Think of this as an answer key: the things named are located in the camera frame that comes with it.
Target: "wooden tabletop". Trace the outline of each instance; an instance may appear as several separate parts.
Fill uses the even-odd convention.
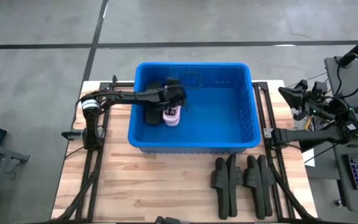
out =
[[[278,93],[282,80],[267,81],[277,127],[293,128],[291,111]],[[84,82],[81,95],[95,91],[100,82]],[[262,103],[266,105],[264,95]],[[154,222],[157,216],[190,222],[257,222],[249,189],[237,186],[238,216],[220,220],[216,191],[209,187],[217,157],[214,154],[143,154],[127,140],[130,105],[114,105],[110,110],[106,143],[94,210],[94,222]],[[74,128],[83,129],[85,119],[78,107]],[[67,153],[82,146],[82,140],[69,143]],[[265,154],[263,140],[237,155],[237,166],[247,167],[247,156]],[[86,150],[80,150],[65,160],[53,207],[52,218],[61,215],[78,193],[85,164]],[[305,166],[299,149],[288,147],[283,158],[291,191],[313,216],[314,207]],[[284,217],[288,216],[283,192],[279,190]],[[90,190],[85,200],[83,216],[88,211]],[[264,221],[275,221],[272,217]]]

